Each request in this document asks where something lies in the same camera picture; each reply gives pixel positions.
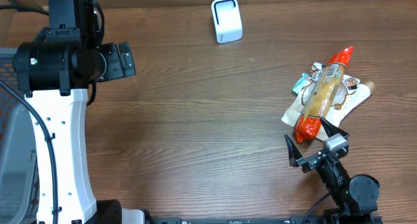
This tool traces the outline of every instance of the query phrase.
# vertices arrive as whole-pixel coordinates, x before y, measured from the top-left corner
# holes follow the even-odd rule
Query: packaged bread
[[[313,139],[319,133],[320,117],[325,117],[341,85],[343,75],[352,57],[353,47],[335,54],[324,68],[311,92],[295,127],[297,141]]]

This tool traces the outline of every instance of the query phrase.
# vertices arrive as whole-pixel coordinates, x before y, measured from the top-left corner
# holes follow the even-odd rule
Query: black cable
[[[93,88],[91,89],[91,96],[89,101],[87,102],[87,106],[90,106],[94,100],[96,99],[96,94],[97,94],[97,82],[94,82],[92,84]]]
[[[102,43],[103,38],[104,38],[104,13],[103,13],[102,8],[100,7],[100,5],[98,4],[97,1],[92,0],[91,3],[93,4],[94,7],[96,7],[96,9],[97,9],[97,11],[100,14],[100,17],[102,19],[102,24],[101,24],[100,30],[99,30],[99,32],[96,33],[96,41],[98,42],[98,44],[96,44],[96,45],[99,46]]]
[[[330,192],[324,195],[324,197],[321,197],[307,212],[307,214],[304,216],[304,219],[302,220],[301,224],[305,224],[307,221],[307,218],[310,216],[310,214],[314,211],[315,208],[318,207],[318,205],[323,202],[328,196],[330,195]]]
[[[23,6],[18,6],[18,5],[0,5],[0,10],[3,10],[3,9],[17,9],[17,10],[22,10],[26,12],[37,12],[37,13],[41,13],[47,16],[50,15],[49,12],[46,12],[44,10],[39,10],[35,8],[30,8],[30,7],[23,7]]]
[[[53,224],[58,223],[58,181],[57,181],[57,164],[55,162],[55,153],[53,152],[53,146],[52,146],[52,138],[50,136],[50,133],[48,131],[48,128],[45,125],[45,122],[42,120],[42,117],[36,112],[36,110],[28,103],[26,100],[24,100],[18,93],[16,93],[14,90],[12,90],[6,83],[4,83],[2,80],[0,80],[0,86],[4,88],[11,96],[13,96],[17,101],[19,101],[23,106],[27,108],[27,110],[34,116],[36,121],[38,122],[38,125],[42,128],[42,131],[45,135],[45,141],[48,145],[48,151],[50,153],[50,161],[51,161],[51,173],[52,173],[52,200],[53,200]]]
[[[38,35],[35,37],[35,39],[33,39],[33,42],[43,42],[46,39],[46,31],[48,31],[50,28],[49,27],[44,27],[39,33]]]

